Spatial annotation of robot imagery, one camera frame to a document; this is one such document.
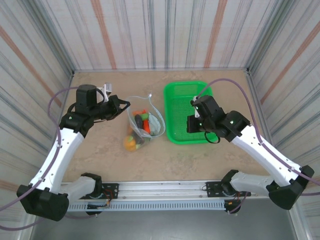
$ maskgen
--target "floor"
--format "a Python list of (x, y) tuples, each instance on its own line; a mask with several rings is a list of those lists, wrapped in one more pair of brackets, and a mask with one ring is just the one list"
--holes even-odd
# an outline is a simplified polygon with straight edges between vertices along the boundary
[[(112, 93), (120, 99), (146, 97), (152, 93), (153, 104), (165, 118), (163, 89), (168, 83), (190, 80), (208, 83), (218, 78), (237, 81), (250, 95), (242, 70), (76, 73), (72, 86), (93, 84), (100, 87), (105, 82), (112, 83)], [(236, 86), (219, 82), (212, 86), (212, 91), (225, 112), (236, 110), (251, 120), (245, 99)], [(74, 90), (70, 92), (67, 108), (75, 101), (75, 94)], [(230, 169), (267, 174), (246, 152), (224, 139), (219, 144), (177, 145), (163, 134), (136, 152), (128, 152), (123, 147), (127, 126), (125, 113), (115, 120), (95, 124), (77, 149), (63, 180), (75, 181), (85, 172), (98, 174), (103, 181), (214, 180), (221, 179)]]
[(45, 220), (30, 240), (297, 240), (289, 211), (269, 199), (247, 199), (240, 212), (103, 212), (98, 218)]

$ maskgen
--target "green plastic basket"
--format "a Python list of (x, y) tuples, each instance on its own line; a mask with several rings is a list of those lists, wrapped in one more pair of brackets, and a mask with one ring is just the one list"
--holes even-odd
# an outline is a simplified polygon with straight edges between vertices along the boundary
[[(187, 117), (195, 114), (195, 108), (190, 101), (207, 84), (203, 81), (179, 81), (172, 82), (165, 86), (164, 113), (166, 124), (166, 135), (175, 144), (204, 144), (208, 143), (203, 132), (187, 133)], [(213, 96), (212, 90), (208, 87), (203, 95)], [(214, 133), (207, 134), (211, 142), (218, 140)]]

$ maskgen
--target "clear plastic bag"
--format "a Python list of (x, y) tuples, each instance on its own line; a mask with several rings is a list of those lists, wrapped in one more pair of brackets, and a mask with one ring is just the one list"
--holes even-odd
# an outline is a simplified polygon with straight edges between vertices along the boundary
[(126, 99), (130, 102), (130, 107), (126, 110), (129, 126), (123, 141), (127, 151), (136, 151), (166, 130), (164, 118), (152, 104), (151, 97), (152, 94), (148, 97), (129, 96)]

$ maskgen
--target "striped wall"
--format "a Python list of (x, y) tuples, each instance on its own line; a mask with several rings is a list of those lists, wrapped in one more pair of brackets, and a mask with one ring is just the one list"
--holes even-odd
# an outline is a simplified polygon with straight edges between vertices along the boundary
[(36, 0), (77, 70), (244, 67), (278, 0)]
[[(22, 0), (0, 1), (0, 205), (15, 199), (51, 148), (55, 127), (47, 104), (55, 92), (70, 84), (71, 70), (56, 56), (45, 29)], [(53, 103), (59, 118), (65, 96)], [(0, 225), (22, 226), (20, 203), (0, 213)], [(0, 230), (0, 239), (13, 240), (21, 232)]]
[[(291, 1), (253, 81), (275, 147), (320, 181), (320, 1)], [(319, 192), (309, 184), (307, 192)], [(313, 239), (320, 239), (320, 196), (300, 203)]]

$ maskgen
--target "beige tabletop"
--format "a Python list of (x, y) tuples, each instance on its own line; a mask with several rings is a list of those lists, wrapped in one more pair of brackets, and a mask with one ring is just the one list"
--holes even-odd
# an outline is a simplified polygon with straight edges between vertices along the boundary
[[(194, 80), (208, 83), (218, 78), (237, 81), (252, 99), (241, 70), (76, 73), (72, 86), (93, 84), (102, 87), (106, 82), (112, 83), (112, 94), (120, 99), (146, 97), (152, 93), (152, 103), (165, 118), (163, 90), (168, 83)], [(212, 86), (212, 91), (226, 113), (236, 110), (252, 120), (247, 103), (236, 86), (218, 82)], [(75, 94), (76, 91), (70, 92), (67, 108), (75, 101)], [(123, 147), (127, 126), (126, 113), (115, 120), (95, 124), (74, 154), (63, 180), (74, 181), (85, 172), (98, 174), (103, 181), (216, 180), (231, 169), (248, 174), (267, 174), (246, 152), (225, 139), (219, 144), (177, 145), (163, 134), (147, 146), (128, 152)]]

